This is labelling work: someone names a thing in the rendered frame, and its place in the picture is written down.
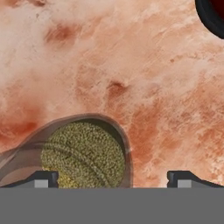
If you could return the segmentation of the black kettle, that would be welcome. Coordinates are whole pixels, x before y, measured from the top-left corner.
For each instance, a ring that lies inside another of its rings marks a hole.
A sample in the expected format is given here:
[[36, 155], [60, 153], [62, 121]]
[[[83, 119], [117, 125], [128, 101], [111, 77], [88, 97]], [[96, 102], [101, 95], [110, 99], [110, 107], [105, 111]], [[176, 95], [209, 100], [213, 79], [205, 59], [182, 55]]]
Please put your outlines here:
[[215, 36], [224, 39], [224, 0], [195, 0], [201, 23]]

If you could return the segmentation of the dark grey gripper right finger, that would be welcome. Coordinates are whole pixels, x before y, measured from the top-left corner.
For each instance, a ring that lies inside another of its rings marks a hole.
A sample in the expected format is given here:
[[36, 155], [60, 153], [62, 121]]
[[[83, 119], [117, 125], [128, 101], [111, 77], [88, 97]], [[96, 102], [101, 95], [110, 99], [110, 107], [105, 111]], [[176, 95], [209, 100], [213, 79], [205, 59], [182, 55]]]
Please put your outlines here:
[[224, 188], [224, 185], [218, 185], [198, 178], [190, 171], [168, 171], [167, 179], [168, 188]]

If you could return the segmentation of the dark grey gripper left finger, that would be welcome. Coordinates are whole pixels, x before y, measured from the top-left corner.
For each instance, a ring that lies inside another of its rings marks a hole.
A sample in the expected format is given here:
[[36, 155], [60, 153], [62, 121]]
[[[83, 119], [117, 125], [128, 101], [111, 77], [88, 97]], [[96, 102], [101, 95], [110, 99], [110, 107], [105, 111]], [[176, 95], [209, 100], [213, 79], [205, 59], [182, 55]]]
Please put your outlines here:
[[35, 171], [28, 178], [3, 185], [3, 188], [58, 188], [58, 178], [57, 171]]

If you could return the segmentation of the glass jar with green grains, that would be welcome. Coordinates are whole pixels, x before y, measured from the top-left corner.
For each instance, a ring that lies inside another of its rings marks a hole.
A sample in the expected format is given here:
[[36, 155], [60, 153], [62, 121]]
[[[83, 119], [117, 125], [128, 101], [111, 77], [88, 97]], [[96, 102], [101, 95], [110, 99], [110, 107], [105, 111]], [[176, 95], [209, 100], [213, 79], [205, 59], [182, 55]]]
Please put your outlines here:
[[58, 188], [133, 186], [125, 133], [117, 122], [96, 114], [50, 122], [0, 155], [0, 187], [36, 171], [58, 172]]

